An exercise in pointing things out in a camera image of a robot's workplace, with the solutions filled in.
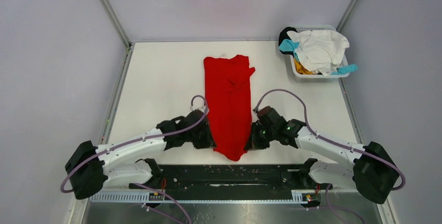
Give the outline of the red t shirt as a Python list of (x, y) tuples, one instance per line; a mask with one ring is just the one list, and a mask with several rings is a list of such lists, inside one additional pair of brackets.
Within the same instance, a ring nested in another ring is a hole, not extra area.
[(246, 153), (252, 125), (251, 76), (255, 68), (249, 57), (205, 57), (204, 86), (208, 122), (215, 151), (232, 161)]

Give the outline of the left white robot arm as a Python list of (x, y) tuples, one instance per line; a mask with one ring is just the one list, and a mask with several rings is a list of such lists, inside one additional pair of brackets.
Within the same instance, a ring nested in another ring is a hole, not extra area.
[(67, 179), (61, 191), (70, 191), (82, 200), (103, 188), (115, 188), (134, 183), (149, 188), (160, 185), (162, 172), (149, 154), (181, 147), (190, 142), (196, 149), (215, 148), (206, 114), (193, 110), (187, 116), (164, 120), (149, 131), (117, 143), (93, 145), (81, 143), (65, 164)]

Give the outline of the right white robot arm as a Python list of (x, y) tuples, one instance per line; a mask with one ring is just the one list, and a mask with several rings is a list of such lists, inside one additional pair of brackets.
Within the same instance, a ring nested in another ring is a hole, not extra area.
[(252, 124), (246, 149), (262, 150), (271, 141), (278, 141), (332, 160), (325, 163), (310, 158), (303, 164), (299, 182), (307, 189), (318, 183), (342, 186), (356, 189), (373, 203), (383, 204), (400, 177), (392, 158), (376, 142), (363, 145), (313, 133), (307, 123), (286, 120), (270, 106), (255, 113), (258, 120)]

